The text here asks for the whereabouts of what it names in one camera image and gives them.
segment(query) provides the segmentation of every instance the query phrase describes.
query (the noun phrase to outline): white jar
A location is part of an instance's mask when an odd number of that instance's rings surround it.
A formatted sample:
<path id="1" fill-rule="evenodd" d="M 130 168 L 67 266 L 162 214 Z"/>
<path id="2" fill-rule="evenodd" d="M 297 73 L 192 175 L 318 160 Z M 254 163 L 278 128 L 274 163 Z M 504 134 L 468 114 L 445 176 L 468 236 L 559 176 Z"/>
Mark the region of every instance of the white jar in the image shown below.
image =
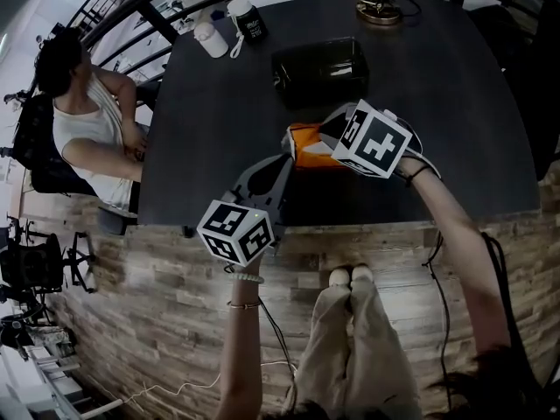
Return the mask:
<path id="1" fill-rule="evenodd" d="M 202 22 L 194 28 L 194 38 L 213 58 L 219 58 L 228 52 L 228 44 L 221 34 L 208 22 Z"/>

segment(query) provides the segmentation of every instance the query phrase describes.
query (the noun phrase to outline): person's arm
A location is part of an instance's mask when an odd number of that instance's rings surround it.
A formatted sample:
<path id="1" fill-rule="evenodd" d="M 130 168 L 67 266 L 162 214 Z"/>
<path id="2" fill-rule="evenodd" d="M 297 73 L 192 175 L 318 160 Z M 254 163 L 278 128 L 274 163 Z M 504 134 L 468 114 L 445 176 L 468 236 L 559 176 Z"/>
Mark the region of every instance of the person's arm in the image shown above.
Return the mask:
<path id="1" fill-rule="evenodd" d="M 62 150 L 62 157 L 77 168 L 114 178 L 142 179 L 142 164 L 134 162 L 124 154 L 106 145 L 87 138 L 70 140 Z"/>
<path id="2" fill-rule="evenodd" d="M 399 166 L 410 176 L 424 164 L 404 158 Z M 509 346 L 508 322 L 492 259 L 480 231 L 444 183 L 431 171 L 420 172 L 412 184 L 436 221 L 457 273 L 479 353 Z"/>
<path id="3" fill-rule="evenodd" d="M 94 66 L 94 73 L 107 90 L 119 101 L 122 114 L 122 141 L 124 145 L 132 150 L 144 152 L 146 149 L 146 138 L 142 131 L 136 126 L 137 113 L 137 85 L 127 75 L 110 72 L 98 66 Z"/>
<path id="4" fill-rule="evenodd" d="M 258 276 L 260 264 L 258 257 L 243 272 Z M 234 281 L 232 305 L 252 305 L 258 301 L 257 283 Z M 220 372 L 221 399 L 216 420 L 256 420 L 263 403 L 258 307 L 230 308 Z"/>

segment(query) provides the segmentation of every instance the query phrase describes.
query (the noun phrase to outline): white bead bracelet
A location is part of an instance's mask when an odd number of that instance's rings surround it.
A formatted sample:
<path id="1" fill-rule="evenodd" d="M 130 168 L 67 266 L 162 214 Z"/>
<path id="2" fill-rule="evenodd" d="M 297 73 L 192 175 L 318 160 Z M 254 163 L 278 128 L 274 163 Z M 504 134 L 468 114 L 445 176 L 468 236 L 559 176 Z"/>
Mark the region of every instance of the white bead bracelet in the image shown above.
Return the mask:
<path id="1" fill-rule="evenodd" d="M 254 276 L 252 274 L 245 274 L 243 272 L 235 272 L 234 274 L 229 274 L 232 280 L 244 280 L 246 282 L 253 282 L 255 284 L 263 284 L 264 278 L 261 276 Z"/>

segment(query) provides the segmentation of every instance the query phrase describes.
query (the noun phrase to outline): bottle cap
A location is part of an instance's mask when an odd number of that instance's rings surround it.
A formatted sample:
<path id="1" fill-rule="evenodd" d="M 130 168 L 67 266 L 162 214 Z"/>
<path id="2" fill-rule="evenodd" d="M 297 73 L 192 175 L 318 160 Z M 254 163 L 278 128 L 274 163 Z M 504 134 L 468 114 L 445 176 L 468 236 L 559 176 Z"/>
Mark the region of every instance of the bottle cap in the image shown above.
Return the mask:
<path id="1" fill-rule="evenodd" d="M 232 16 L 240 17 L 253 9 L 249 0 L 232 0 L 227 4 L 227 10 Z"/>
<path id="2" fill-rule="evenodd" d="M 208 22 L 202 22 L 200 24 L 197 24 L 194 28 L 194 38 L 198 41 L 207 40 L 212 37 L 215 31 L 216 29 L 212 24 L 209 24 Z"/>

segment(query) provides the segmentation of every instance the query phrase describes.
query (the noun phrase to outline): table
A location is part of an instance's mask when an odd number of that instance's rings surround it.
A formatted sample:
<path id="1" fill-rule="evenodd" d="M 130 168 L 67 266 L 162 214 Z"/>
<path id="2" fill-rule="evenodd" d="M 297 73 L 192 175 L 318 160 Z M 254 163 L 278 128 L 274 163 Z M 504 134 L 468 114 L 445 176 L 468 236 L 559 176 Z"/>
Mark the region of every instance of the table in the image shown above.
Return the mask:
<path id="1" fill-rule="evenodd" d="M 373 27 L 355 0 L 297 0 L 260 9 L 269 36 L 238 59 L 212 59 L 181 36 L 157 101 L 140 193 L 139 222 L 195 227 L 210 201 L 239 175 L 281 152 L 288 125 L 315 122 L 339 106 L 290 112 L 272 85 L 270 55 L 286 47 L 355 37 L 369 66 L 367 101 L 407 120 L 424 154 L 473 217 L 539 208 L 521 117 L 494 56 L 467 14 L 451 3 L 416 0 L 420 17 Z M 408 2 L 403 10 L 414 12 Z M 216 27 L 235 44 L 231 21 Z M 286 191 L 292 226 L 428 220 L 398 178 L 352 171 L 298 171 Z"/>

